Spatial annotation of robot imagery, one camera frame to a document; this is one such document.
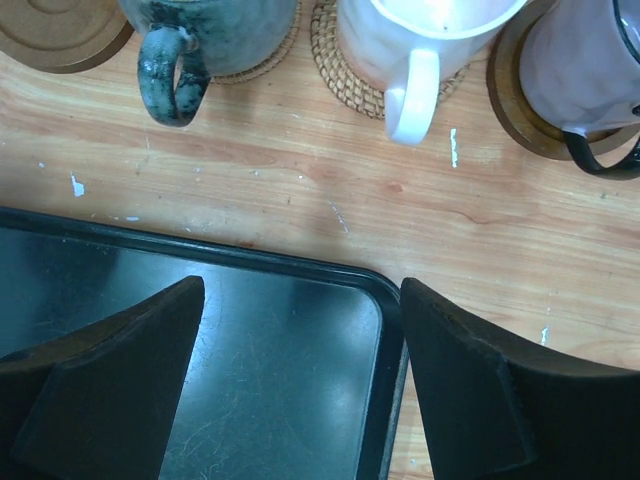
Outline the brown wooden coaster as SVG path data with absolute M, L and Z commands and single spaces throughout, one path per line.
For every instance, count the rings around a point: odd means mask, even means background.
M 506 24 L 493 44 L 486 80 L 494 112 L 515 141 L 543 157 L 573 161 L 562 132 L 539 117 L 527 102 L 519 77 L 520 57 L 527 36 L 555 2 L 530 1 Z M 587 141 L 596 158 L 638 136 L 639 122 L 621 129 L 591 133 Z
M 1 0 L 1 51 L 39 71 L 94 68 L 133 32 L 116 1 Z

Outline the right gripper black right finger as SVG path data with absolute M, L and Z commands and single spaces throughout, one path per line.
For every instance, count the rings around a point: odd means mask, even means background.
M 414 278 L 401 324 L 438 479 L 635 479 L 639 374 L 544 347 Z

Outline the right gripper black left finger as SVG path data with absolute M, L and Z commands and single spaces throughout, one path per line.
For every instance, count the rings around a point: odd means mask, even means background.
M 199 330 L 204 281 L 1 359 L 4 479 L 156 479 Z

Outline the grey mug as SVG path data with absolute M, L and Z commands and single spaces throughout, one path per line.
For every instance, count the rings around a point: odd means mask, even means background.
M 296 1 L 121 1 L 142 36 L 137 79 L 158 123 L 185 127 L 214 77 L 249 71 L 276 53 L 298 10 Z

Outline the pink mug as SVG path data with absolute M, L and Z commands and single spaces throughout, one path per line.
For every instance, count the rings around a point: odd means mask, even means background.
M 340 49 L 384 97 L 387 136 L 416 146 L 436 110 L 440 84 L 464 67 L 526 4 L 505 1 L 337 2 Z

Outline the woven rattan coaster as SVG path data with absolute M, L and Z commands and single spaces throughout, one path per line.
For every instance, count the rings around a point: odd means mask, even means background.
M 329 90 L 349 108 L 370 118 L 384 118 L 384 93 L 359 77 L 338 45 L 335 1 L 317 1 L 310 23 L 311 52 Z
M 292 23 L 287 31 L 287 34 L 283 41 L 280 43 L 278 48 L 272 53 L 268 58 L 262 61 L 255 67 L 244 70 L 240 73 L 226 75 L 226 76 L 214 76 L 210 83 L 217 85 L 235 85 L 244 82 L 248 82 L 250 80 L 256 79 L 273 68 L 275 68 L 281 61 L 285 59 L 290 50 L 293 48 L 301 22 L 301 14 L 302 14 L 302 1 L 298 0 L 296 4 L 295 14 L 292 20 Z

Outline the purple glass mug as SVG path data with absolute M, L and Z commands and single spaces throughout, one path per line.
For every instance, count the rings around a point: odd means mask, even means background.
M 639 1 L 557 1 L 530 30 L 519 66 L 535 113 L 558 128 L 584 172 L 609 180 L 639 175 L 639 149 L 605 167 L 587 137 L 639 122 Z

